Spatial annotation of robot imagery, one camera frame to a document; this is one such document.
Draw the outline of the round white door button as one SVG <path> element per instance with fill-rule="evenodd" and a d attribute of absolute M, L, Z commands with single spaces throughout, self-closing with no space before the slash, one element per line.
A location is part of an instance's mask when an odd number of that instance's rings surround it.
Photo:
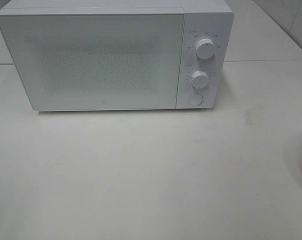
<path fill-rule="evenodd" d="M 188 97 L 188 103 L 192 106 L 200 106 L 203 100 L 203 96 L 199 93 L 194 93 Z"/>

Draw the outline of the white microwave door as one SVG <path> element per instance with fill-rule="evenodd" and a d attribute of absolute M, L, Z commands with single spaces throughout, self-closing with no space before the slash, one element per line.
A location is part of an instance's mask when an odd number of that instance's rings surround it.
<path fill-rule="evenodd" d="M 35 111 L 173 109 L 184 16 L 7 15 L 0 31 Z"/>

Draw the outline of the lower white timer knob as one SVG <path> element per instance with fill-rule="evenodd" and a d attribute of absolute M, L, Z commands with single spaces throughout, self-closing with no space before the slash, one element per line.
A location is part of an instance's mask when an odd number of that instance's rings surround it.
<path fill-rule="evenodd" d="M 206 88 L 209 84 L 209 76 L 205 71 L 195 71 L 191 75 L 191 85 L 195 89 Z"/>

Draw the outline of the upper white power knob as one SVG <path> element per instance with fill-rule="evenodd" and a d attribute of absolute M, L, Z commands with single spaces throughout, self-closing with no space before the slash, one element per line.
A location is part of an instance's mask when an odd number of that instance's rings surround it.
<path fill-rule="evenodd" d="M 196 56 L 201 60 L 207 60 L 211 58 L 216 51 L 215 40 L 210 36 L 203 36 L 199 38 L 195 44 Z"/>

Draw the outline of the white microwave oven body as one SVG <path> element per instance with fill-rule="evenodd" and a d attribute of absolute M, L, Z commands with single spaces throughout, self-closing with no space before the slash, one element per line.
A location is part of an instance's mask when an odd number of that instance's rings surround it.
<path fill-rule="evenodd" d="M 0 10 L 0 16 L 164 14 L 182 14 L 184 18 L 176 104 L 174 108 L 162 109 L 212 108 L 234 20 L 234 13 L 223 0 L 12 0 Z M 206 60 L 199 59 L 195 51 L 195 42 L 204 36 L 212 37 L 216 44 L 214 55 Z M 191 75 L 196 71 L 207 73 L 209 77 L 207 87 L 202 89 L 192 87 Z M 189 104 L 188 98 L 192 94 L 203 96 L 201 105 Z"/>

